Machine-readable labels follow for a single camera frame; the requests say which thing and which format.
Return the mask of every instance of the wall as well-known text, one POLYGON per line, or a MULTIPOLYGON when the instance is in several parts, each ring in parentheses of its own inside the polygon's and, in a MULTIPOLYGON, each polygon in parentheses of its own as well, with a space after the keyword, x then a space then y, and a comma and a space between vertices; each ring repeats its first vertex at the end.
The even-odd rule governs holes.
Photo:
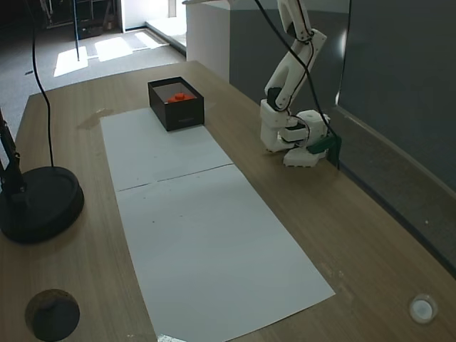
POLYGON ((229 9, 206 4, 187 6, 187 60, 199 61, 229 81, 229 9))
POLYGON ((167 18, 168 0, 121 0, 125 30, 145 25, 147 20, 167 18))
MULTIPOLYGON (((262 0, 276 27, 282 31, 276 0, 262 0)), ((343 69, 348 23, 348 0, 307 0, 311 24, 328 36, 312 70, 323 108, 335 105, 343 69)), ((292 42, 293 39, 283 33, 292 42)), ((196 60, 229 81, 255 102, 265 97, 264 87, 286 55, 274 32, 253 1, 227 1, 187 7, 187 59, 196 60)), ((306 83, 293 106, 314 108, 306 83)))
MULTIPOLYGON (((276 27, 281 30, 278 10, 266 10, 276 27)), ((231 11, 231 56, 230 83, 259 103, 264 95, 264 86, 271 78, 287 50, 269 28, 257 10, 231 11)), ((348 15, 334 12, 309 11, 314 28, 328 39, 318 55, 311 71, 322 108, 332 107, 336 102, 343 68, 343 51, 348 15)), ((293 39, 283 33, 289 43, 293 39)), ((305 83, 292 105, 294 110, 314 108, 309 84, 305 83)))
POLYGON ((454 0, 352 0, 339 105, 456 190, 454 0))
POLYGON ((22 1, 1 0, 0 27, 12 24, 25 17, 25 7, 22 1))

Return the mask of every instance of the black lamp base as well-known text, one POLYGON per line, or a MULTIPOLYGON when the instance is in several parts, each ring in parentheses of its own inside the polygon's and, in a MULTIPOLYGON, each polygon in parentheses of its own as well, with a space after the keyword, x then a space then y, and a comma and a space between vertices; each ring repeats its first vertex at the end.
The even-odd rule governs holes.
POLYGON ((23 174, 27 184, 22 204, 11 205, 0 194, 0 229, 11 240, 33 244, 69 228, 84 206, 76 176, 62 167, 40 167, 23 174))

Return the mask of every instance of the round button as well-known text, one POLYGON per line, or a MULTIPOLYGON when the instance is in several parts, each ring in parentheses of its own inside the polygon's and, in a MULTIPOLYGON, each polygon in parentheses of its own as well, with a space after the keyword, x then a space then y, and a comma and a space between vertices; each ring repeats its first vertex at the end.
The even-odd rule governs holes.
POLYGON ((429 295, 420 294, 410 304, 410 315, 419 324, 430 323, 437 315, 437 303, 429 295))

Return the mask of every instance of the white robotic arm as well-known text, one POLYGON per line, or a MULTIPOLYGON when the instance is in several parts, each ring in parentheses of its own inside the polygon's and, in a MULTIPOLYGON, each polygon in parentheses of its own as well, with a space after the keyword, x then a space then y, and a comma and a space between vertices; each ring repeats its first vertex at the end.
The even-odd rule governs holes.
MULTIPOLYGON (((214 0, 188 0, 196 4, 214 0)), ((277 0, 282 26, 295 38, 292 50, 310 71, 320 53, 326 36, 311 27, 303 0, 277 0)), ((267 150, 289 150, 284 157, 287 166, 311 167, 327 151, 310 153, 308 146, 328 135, 326 124, 315 110, 291 114, 290 105, 307 79, 305 68, 288 52, 274 71, 261 100, 261 141, 267 150)))

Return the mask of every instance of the white paper sheet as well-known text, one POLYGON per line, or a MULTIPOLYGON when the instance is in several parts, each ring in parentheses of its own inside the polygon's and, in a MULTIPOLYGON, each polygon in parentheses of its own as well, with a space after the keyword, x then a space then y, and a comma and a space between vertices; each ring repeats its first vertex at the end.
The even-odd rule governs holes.
POLYGON ((101 119, 116 191, 232 163, 204 126, 167 132, 150 108, 101 119))
MULTIPOLYGON (((143 120, 144 112, 136 114, 143 120)), ((130 126, 136 127, 129 139, 132 144, 144 141, 143 135, 154 130, 138 126, 137 115, 130 113, 128 120, 119 121, 129 132, 133 131, 130 126)), ((118 128, 103 123, 103 135, 113 136, 110 130, 118 128)), ((223 166, 227 156, 214 148, 217 144, 209 137, 192 150, 192 158, 211 170, 199 165, 197 173, 185 175, 188 170, 198 170, 198 164, 190 162, 190 155, 181 154, 179 163, 170 164, 183 177, 155 178, 147 185, 116 192, 155 332, 186 342, 236 338, 334 295, 237 167, 223 166), (207 151, 212 151, 211 157, 199 156, 207 151)), ((107 151, 113 150, 109 141, 105 139, 107 151)), ((182 145, 191 145, 186 142, 182 138, 182 145)), ((144 153, 166 155, 172 146, 161 144, 166 151, 153 146, 144 153)), ((125 156, 108 153, 108 161, 112 174, 123 175, 115 168, 124 167, 125 156)), ((135 174, 147 175, 142 171, 135 174)), ((123 180, 131 182, 128 174, 123 180)))

